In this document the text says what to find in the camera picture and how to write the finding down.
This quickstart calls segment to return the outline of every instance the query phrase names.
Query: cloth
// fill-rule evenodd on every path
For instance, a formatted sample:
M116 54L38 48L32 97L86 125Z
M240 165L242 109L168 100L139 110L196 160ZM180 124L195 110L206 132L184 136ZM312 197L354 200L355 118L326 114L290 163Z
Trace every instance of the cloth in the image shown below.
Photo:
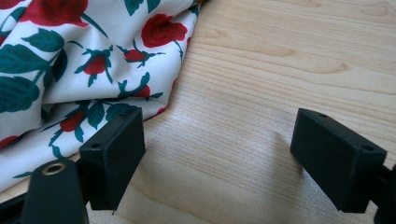
M0 1L0 191L69 157L114 115L162 113L196 0Z

